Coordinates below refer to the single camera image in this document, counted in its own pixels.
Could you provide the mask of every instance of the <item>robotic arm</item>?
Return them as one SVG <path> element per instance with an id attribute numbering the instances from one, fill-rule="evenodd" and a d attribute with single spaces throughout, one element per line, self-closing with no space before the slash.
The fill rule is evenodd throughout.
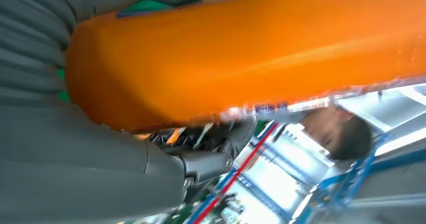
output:
<path id="1" fill-rule="evenodd" d="M 137 0 L 0 0 L 0 222 L 116 223 L 181 204 L 223 153 L 173 157 L 61 102 L 56 70 L 76 25 Z M 197 0 L 160 0 L 180 5 Z M 200 159 L 210 166 L 198 170 Z"/>

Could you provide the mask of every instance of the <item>yellow object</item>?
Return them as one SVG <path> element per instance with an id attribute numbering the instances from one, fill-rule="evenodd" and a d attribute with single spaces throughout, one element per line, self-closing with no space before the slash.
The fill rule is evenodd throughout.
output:
<path id="1" fill-rule="evenodd" d="M 81 24 L 71 100 L 128 131 L 426 75 L 425 0 L 220 0 Z"/>

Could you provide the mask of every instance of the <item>man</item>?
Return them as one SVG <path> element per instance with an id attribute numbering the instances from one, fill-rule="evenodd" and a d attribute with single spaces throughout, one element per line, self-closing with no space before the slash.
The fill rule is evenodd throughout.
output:
<path id="1" fill-rule="evenodd" d="M 330 152 L 333 159 L 359 159 L 372 148 L 368 124 L 338 106 L 308 112 L 301 124 L 307 134 Z"/>

